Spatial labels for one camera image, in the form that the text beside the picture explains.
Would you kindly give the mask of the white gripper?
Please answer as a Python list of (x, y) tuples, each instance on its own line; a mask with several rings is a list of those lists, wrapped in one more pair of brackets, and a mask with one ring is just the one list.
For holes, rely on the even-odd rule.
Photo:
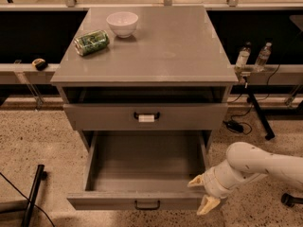
[(188, 182), (188, 187), (205, 186), (208, 195), (204, 195), (197, 210), (197, 215), (208, 214), (220, 203), (220, 199), (225, 199), (234, 190), (234, 173), (227, 167), (212, 167), (204, 175), (197, 175)]

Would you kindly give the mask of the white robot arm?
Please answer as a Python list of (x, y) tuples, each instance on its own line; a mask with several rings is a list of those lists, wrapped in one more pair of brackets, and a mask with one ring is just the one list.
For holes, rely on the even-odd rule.
[(231, 144), (225, 159), (197, 175), (188, 187), (202, 186), (205, 194), (197, 215), (208, 214), (241, 184), (272, 176), (301, 189), (303, 187), (303, 158), (274, 154), (246, 142)]

